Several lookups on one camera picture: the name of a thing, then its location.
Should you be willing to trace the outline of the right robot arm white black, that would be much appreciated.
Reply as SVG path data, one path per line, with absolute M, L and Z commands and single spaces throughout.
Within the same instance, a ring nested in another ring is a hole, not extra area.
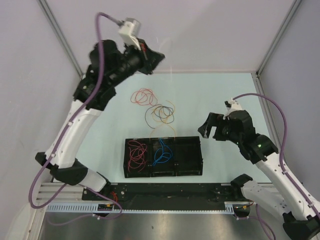
M 308 192 L 305 194 L 309 199 L 303 197 L 295 187 L 301 183 L 294 176 L 287 178 L 290 171 L 282 169 L 277 147 L 267 136 L 256 133 L 247 111 L 236 110 L 227 116 L 211 112 L 198 132 L 207 139 L 212 128 L 215 140 L 236 144 L 241 155 L 261 170 L 278 191 L 274 194 L 242 174 L 231 181 L 230 194 L 235 200 L 254 201 L 277 218 L 292 240 L 310 240 L 319 234 L 320 219 L 313 211 L 320 208 L 319 201 Z

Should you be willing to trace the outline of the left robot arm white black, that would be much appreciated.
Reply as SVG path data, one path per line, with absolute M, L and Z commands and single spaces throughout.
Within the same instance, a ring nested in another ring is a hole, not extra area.
M 163 53 L 151 50 L 144 40 L 138 40 L 141 49 L 125 46 L 120 52 L 113 40 L 103 40 L 103 75 L 99 81 L 99 46 L 89 53 L 90 65 L 79 82 L 71 102 L 69 114 L 50 148 L 38 152 L 36 161 L 49 169 L 58 181 L 70 185 L 82 185 L 93 190 L 100 200 L 110 196 L 109 181 L 103 175 L 88 169 L 76 158 L 76 154 L 95 120 L 116 95 L 115 87 L 140 72 L 151 75 L 165 58 Z

